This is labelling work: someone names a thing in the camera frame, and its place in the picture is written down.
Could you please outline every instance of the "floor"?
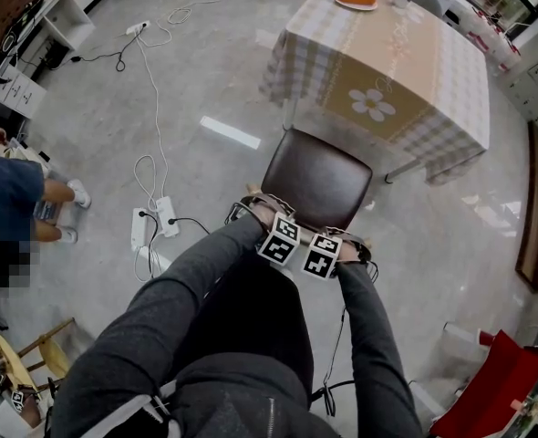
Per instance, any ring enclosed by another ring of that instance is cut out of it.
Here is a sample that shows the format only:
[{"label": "floor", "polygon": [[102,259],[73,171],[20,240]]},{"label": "floor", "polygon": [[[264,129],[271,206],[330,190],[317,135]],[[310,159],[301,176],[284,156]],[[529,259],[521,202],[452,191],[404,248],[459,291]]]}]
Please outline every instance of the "floor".
[{"label": "floor", "polygon": [[[128,40],[117,37],[128,26],[153,22],[190,1],[104,0],[91,13],[97,30],[86,44],[101,47],[86,53],[116,51]],[[245,194],[245,184],[262,180],[282,130],[281,110],[258,92],[258,85],[279,31],[304,1],[227,0],[196,6],[186,23],[171,28],[171,43],[146,49],[161,95],[162,143],[170,164],[165,193],[178,216],[218,228],[231,203]],[[144,34],[151,43],[163,36],[156,27]],[[115,58],[102,58],[65,65],[41,81],[48,93],[30,123],[29,141],[48,153],[62,173],[81,179],[93,204],[86,212],[65,212],[63,224],[78,229],[77,244],[41,246],[29,287],[0,294],[0,317],[9,323],[8,337],[17,347],[75,317],[78,327],[62,339],[75,356],[141,286],[133,275],[130,218],[132,208],[145,206],[147,197],[133,166],[141,155],[153,155],[158,196],[164,168],[154,126],[154,91],[136,44],[124,60],[127,68],[121,73]],[[515,335],[524,313],[538,307],[538,296],[514,273],[528,186],[526,127],[493,85],[490,95],[490,150],[466,176],[438,188],[423,182],[423,172],[384,184],[384,174],[409,158],[300,102],[297,128],[356,155],[375,171],[365,207],[350,229],[373,242],[378,293],[408,379],[469,374],[474,359],[442,336],[446,321]],[[260,138],[259,149],[204,129],[199,125],[203,115]],[[150,185],[148,162],[140,165],[140,178]],[[158,251],[173,260],[200,238],[198,226],[182,224],[181,234],[161,239]],[[141,260],[138,270],[147,275]],[[313,342],[317,386],[336,339],[342,298],[336,281],[301,275],[295,281]],[[350,376],[346,325],[333,381]],[[353,389],[337,390],[336,400],[332,423],[343,436],[356,436]],[[314,411],[323,415],[323,405],[317,403]]]}]

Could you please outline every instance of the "plate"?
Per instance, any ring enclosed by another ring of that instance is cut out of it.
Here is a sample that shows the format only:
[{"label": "plate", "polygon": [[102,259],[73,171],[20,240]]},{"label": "plate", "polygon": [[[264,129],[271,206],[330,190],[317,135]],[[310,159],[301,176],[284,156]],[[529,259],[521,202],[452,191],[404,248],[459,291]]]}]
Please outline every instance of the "plate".
[{"label": "plate", "polygon": [[340,2],[339,0],[336,0],[336,1],[342,6],[345,6],[347,8],[352,8],[353,10],[358,10],[358,11],[372,11],[378,8],[378,2],[376,2],[374,5],[357,5],[357,4],[347,4],[346,2]]}]

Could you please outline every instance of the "black jacket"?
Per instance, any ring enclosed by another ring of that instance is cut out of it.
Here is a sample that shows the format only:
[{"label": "black jacket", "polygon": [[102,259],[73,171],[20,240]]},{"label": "black jacket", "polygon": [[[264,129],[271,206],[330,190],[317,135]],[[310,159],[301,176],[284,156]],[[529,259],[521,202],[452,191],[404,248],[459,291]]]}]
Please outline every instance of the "black jacket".
[{"label": "black jacket", "polygon": [[[147,283],[73,365],[57,395],[52,436],[336,437],[308,411],[295,373],[269,357],[204,357],[177,375],[165,410],[150,398],[166,381],[205,294],[262,236],[245,216]],[[387,314],[366,269],[340,265],[338,278],[350,318],[359,436],[419,438]]]}]

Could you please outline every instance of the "brown chair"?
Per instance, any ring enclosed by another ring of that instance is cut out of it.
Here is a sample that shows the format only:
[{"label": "brown chair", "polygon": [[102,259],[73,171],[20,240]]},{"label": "brown chair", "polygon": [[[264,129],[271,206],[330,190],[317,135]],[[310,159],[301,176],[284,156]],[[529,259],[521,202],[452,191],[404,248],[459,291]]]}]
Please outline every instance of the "brown chair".
[{"label": "brown chair", "polygon": [[372,170],[334,146],[289,130],[269,164],[261,190],[295,208],[295,220],[311,230],[346,229],[362,204]]}]

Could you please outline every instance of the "tablecloth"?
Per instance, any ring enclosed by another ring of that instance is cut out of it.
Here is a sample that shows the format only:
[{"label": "tablecloth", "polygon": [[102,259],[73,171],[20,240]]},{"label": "tablecloth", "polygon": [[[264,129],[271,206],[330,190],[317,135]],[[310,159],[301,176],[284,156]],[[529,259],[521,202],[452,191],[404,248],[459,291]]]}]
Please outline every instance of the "tablecloth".
[{"label": "tablecloth", "polygon": [[280,34],[261,91],[308,98],[425,164],[426,182],[461,177],[488,150],[484,55],[423,8],[370,12],[307,0]]}]

